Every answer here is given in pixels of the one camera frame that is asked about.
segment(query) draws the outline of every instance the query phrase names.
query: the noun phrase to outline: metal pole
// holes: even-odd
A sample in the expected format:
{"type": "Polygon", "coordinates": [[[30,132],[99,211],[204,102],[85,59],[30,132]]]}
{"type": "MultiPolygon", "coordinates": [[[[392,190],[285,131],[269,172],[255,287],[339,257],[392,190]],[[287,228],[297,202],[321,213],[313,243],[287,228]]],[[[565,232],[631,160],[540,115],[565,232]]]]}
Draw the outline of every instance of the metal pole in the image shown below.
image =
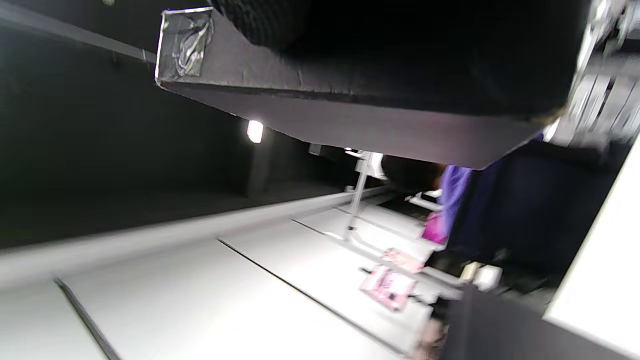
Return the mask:
{"type": "Polygon", "coordinates": [[[358,184],[356,185],[356,193],[351,199],[351,206],[349,207],[349,213],[351,214],[351,221],[349,222],[349,230],[353,228],[356,222],[356,216],[358,214],[358,208],[360,207],[360,199],[362,199],[362,192],[364,191],[364,185],[367,182],[367,173],[371,167],[371,153],[364,151],[359,161],[364,162],[360,177],[358,177],[358,184]]]}

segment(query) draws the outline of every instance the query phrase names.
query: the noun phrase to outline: pink package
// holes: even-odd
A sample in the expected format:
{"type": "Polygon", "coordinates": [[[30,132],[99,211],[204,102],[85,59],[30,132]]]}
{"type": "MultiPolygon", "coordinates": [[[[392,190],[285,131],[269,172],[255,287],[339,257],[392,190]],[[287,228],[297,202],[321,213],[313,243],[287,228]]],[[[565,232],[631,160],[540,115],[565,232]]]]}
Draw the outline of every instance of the pink package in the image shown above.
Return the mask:
{"type": "Polygon", "coordinates": [[[447,242],[447,237],[442,232],[442,213],[434,211],[429,214],[422,238],[441,245],[447,242]]]}
{"type": "MultiPolygon", "coordinates": [[[[396,266],[414,274],[420,272],[424,266],[418,259],[393,248],[385,251],[382,259],[391,261],[396,266]]],[[[406,306],[415,283],[415,280],[398,274],[384,265],[376,265],[360,289],[390,310],[400,311],[406,306]]]]}

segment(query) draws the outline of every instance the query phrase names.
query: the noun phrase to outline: light fixture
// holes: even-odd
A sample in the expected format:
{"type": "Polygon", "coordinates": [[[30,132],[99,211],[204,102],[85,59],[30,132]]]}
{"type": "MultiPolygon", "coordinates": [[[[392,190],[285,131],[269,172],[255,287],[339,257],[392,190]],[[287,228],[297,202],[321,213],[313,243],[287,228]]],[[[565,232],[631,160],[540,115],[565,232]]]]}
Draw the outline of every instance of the light fixture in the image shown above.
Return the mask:
{"type": "Polygon", "coordinates": [[[254,143],[262,141],[262,123],[256,120],[250,120],[249,125],[246,127],[246,134],[249,136],[249,140],[254,143]]]}

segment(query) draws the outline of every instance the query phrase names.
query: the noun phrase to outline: purple shirt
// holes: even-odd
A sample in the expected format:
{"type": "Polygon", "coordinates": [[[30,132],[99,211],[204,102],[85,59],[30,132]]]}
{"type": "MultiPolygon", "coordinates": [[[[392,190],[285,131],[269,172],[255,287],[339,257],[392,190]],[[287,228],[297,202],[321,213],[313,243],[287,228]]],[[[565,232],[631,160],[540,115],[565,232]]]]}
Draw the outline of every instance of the purple shirt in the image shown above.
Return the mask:
{"type": "Polygon", "coordinates": [[[462,202],[462,195],[465,193],[472,171],[470,168],[447,165],[442,174],[440,179],[442,196],[438,199],[438,203],[443,207],[442,231],[445,236],[449,236],[451,232],[451,227],[462,202]]]}

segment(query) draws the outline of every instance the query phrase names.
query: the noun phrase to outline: pink bag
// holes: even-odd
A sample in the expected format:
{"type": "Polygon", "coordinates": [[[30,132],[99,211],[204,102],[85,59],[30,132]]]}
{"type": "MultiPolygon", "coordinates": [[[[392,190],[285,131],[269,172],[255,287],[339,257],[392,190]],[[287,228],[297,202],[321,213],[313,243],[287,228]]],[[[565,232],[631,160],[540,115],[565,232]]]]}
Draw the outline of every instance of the pink bag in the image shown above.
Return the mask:
{"type": "Polygon", "coordinates": [[[440,245],[444,245],[445,243],[447,243],[447,237],[442,231],[441,212],[434,211],[429,214],[429,217],[427,217],[427,222],[424,226],[424,233],[422,234],[422,238],[440,245]]]}

